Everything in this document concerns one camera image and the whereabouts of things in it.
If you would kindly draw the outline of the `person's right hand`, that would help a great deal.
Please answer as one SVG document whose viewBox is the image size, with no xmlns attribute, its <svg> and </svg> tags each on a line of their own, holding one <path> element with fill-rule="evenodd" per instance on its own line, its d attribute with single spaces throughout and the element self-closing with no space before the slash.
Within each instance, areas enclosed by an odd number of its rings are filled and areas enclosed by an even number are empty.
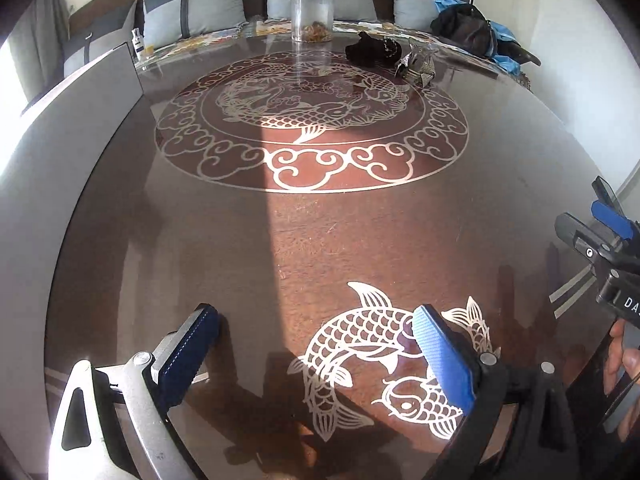
<svg viewBox="0 0 640 480">
<path fill-rule="evenodd" d="M 617 384 L 617 375 L 620 370 L 634 377 L 639 374 L 640 352 L 634 348 L 623 348 L 625 321 L 618 318 L 610 329 L 612 341 L 608 347 L 608 358 L 603 371 L 603 389 L 608 396 Z M 618 424 L 616 431 L 622 442 L 625 442 L 634 429 L 634 424 L 639 418 L 639 402 L 636 402 L 625 414 Z"/>
</svg>

